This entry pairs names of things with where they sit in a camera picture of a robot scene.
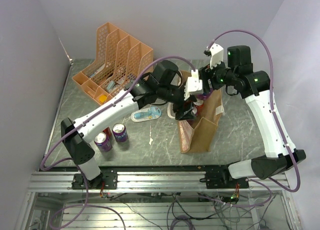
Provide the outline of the burlap canvas tote bag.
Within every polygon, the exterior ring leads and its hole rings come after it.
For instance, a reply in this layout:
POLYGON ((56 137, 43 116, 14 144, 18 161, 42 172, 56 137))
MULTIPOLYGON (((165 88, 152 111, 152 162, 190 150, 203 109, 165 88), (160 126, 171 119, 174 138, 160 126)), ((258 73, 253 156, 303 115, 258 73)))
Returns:
POLYGON ((200 154, 210 152, 210 145, 214 139, 218 123, 224 113, 222 91, 214 90, 204 100, 196 119, 189 124, 186 120, 178 120, 177 129, 182 154, 200 154))

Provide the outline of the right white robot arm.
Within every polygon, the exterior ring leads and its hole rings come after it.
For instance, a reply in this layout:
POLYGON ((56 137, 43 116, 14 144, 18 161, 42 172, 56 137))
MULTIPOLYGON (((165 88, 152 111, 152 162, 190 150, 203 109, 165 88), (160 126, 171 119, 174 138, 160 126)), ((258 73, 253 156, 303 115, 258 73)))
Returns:
POLYGON ((210 62, 199 71, 203 90, 233 87, 250 108, 264 145, 263 156, 230 164, 228 171, 220 176, 221 184, 231 188, 244 177, 264 180, 305 160, 305 151, 296 148, 284 127, 270 91, 269 75, 253 69, 250 47, 228 47, 227 62, 224 62, 224 49, 219 44, 214 43, 204 53, 210 57, 210 62))

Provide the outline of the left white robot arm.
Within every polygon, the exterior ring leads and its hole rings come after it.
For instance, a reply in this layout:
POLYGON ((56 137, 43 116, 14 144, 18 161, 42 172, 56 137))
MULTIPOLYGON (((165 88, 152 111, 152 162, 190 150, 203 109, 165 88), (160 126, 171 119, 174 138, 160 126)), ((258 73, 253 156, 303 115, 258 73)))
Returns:
POLYGON ((72 183, 73 189, 98 189, 102 186, 113 188, 113 180, 100 169, 90 143, 114 121, 158 99, 173 104, 177 120, 191 120, 195 117, 192 113, 195 91, 203 89, 199 71, 192 69, 187 80, 181 79, 179 85, 173 85, 175 76, 183 77, 173 62, 160 58, 150 63, 149 67, 155 69, 152 72, 144 69, 136 80, 125 85, 107 103, 80 118, 66 118, 61 122, 62 143, 80 170, 72 183))

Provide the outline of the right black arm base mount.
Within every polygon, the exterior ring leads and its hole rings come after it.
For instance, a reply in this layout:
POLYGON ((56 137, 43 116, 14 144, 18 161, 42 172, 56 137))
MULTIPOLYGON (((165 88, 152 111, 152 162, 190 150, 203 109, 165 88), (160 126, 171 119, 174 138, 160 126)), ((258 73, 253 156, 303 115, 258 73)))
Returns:
POLYGON ((205 165, 204 177, 199 179, 207 189, 248 189, 249 182, 245 177, 235 179, 231 176, 228 165, 205 165))

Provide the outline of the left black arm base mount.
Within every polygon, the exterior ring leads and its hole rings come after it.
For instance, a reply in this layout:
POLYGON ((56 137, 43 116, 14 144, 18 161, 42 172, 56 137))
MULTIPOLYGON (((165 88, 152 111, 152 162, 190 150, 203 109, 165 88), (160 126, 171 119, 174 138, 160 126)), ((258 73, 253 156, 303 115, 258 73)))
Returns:
MULTIPOLYGON (((118 184, 118 174, 112 171, 102 171, 93 180, 87 181, 87 186, 89 190, 115 190, 118 184)), ((85 179, 82 174, 77 173, 73 176, 71 183, 72 190, 85 190, 85 179)))

